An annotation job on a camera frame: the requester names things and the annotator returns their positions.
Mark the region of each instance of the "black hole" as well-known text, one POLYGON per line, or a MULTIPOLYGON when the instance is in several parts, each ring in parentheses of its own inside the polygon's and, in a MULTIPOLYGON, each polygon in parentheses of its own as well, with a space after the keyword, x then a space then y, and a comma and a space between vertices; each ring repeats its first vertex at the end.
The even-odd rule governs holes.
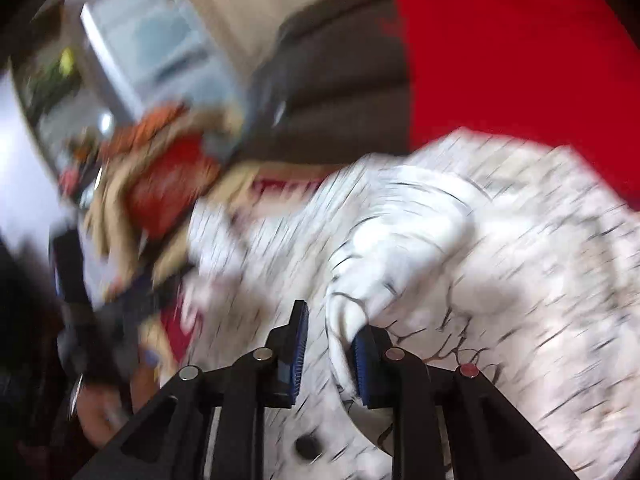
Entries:
POLYGON ((313 462, 322 455, 322 444, 312 433, 299 436, 294 444, 296 453, 307 462, 313 462))
POLYGON ((167 398, 158 408, 142 422, 135 433, 122 445, 125 455, 134 456, 144 462, 154 463, 158 461, 162 443, 169 422, 174 415, 176 400, 167 398))
POLYGON ((524 438, 491 401, 482 399, 481 406, 489 441, 498 459, 506 462, 527 453, 529 447, 524 438))

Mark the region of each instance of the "white fabric with black lines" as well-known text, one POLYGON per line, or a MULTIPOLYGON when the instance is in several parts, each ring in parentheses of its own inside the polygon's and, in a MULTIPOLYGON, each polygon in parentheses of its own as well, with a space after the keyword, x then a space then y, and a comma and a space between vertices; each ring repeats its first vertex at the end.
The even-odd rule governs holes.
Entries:
POLYGON ((265 478, 390 474, 335 386, 363 432, 388 438, 388 413, 358 405, 344 365, 369 319, 432 365, 477 364, 581 479, 608 480, 640 428, 639 233, 569 149, 458 130, 405 160, 363 158, 286 218, 240 226, 197 208, 190 286, 216 293, 192 294, 204 322, 187 361, 231 364, 303 298, 302 389, 266 416, 265 478), (292 447, 311 430, 326 449, 307 465, 292 447))

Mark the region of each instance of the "yellow object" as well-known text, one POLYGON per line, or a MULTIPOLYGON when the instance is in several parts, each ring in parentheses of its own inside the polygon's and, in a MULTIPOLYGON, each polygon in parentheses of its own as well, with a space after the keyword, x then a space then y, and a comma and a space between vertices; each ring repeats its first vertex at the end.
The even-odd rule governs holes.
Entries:
POLYGON ((74 59, 74 53, 69 47, 62 51, 60 54, 59 70, 63 76, 70 75, 76 67, 76 60, 74 59))

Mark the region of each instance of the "folded cloth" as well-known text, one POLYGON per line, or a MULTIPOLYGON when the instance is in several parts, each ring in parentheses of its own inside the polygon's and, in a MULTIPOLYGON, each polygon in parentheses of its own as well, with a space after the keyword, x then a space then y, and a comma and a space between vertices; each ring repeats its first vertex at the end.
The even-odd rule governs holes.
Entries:
POLYGON ((640 427, 638 233, 569 149, 457 130, 405 160, 363 158, 287 216, 196 208, 190 286, 215 294, 190 292, 202 322, 184 363, 230 365, 303 298, 302 387, 266 413, 268 478, 390 473, 391 420, 359 405, 345 357, 370 322, 425 363, 476 364, 580 478, 610 479, 640 427), (309 432, 313 465, 293 452, 309 432))

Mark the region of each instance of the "black circle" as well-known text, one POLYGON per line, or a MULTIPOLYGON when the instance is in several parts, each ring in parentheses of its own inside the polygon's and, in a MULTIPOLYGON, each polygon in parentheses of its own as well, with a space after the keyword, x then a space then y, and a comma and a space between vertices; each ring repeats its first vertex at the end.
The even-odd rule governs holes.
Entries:
POLYGON ((313 462, 322 455, 322 443, 313 433, 305 433, 296 439, 294 444, 296 453, 307 462, 313 462))

